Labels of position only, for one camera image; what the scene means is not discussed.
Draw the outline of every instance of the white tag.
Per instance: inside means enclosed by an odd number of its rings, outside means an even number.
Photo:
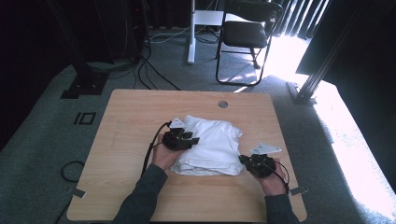
[[[169,125],[169,128],[185,128],[186,124],[183,123],[183,121],[181,121],[178,117],[176,117],[171,125]]]
[[[251,154],[262,155],[262,154],[280,152],[281,150],[282,149],[280,149],[280,147],[272,147],[269,145],[265,145],[263,143],[259,143],[258,147],[251,149],[249,152]]]

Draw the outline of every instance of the hand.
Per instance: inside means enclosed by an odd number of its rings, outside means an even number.
[[[279,164],[279,159],[274,159],[276,164],[276,173],[279,174],[283,179],[285,179],[285,173],[283,173],[282,168]],[[262,185],[262,190],[264,190],[265,195],[267,196],[276,196],[279,194],[285,194],[285,183],[281,180],[277,175],[271,174],[265,178],[258,178],[254,175],[260,185]]]
[[[152,161],[154,165],[159,166],[163,170],[168,170],[176,161],[176,159],[184,152],[184,150],[174,151],[162,144],[163,134],[158,135],[158,144],[153,149]]]

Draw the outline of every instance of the folded white shirt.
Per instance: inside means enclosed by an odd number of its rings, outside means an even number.
[[[180,175],[239,175],[243,169],[238,158],[241,130],[228,121],[199,119],[190,115],[184,123],[185,132],[192,132],[192,137],[200,140],[181,154],[171,171]]]

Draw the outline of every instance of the forearm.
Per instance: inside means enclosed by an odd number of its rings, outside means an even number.
[[[151,164],[123,201],[112,223],[149,223],[166,179],[165,171]]]
[[[265,204],[268,224],[300,223],[291,209],[289,195],[265,196]]]

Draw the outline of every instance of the wooden table top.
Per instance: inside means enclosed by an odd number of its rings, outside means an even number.
[[[225,101],[228,107],[219,107]],[[270,154],[280,158],[290,174],[290,188],[298,186],[271,97],[265,93],[213,91],[115,90],[108,102],[67,217],[71,220],[112,220],[140,177],[155,133],[175,117],[230,121],[243,132],[241,154],[260,142],[281,147]],[[259,183],[244,168],[240,175],[186,176],[167,171],[151,221],[266,220]],[[301,195],[290,197],[293,211],[306,219]]]

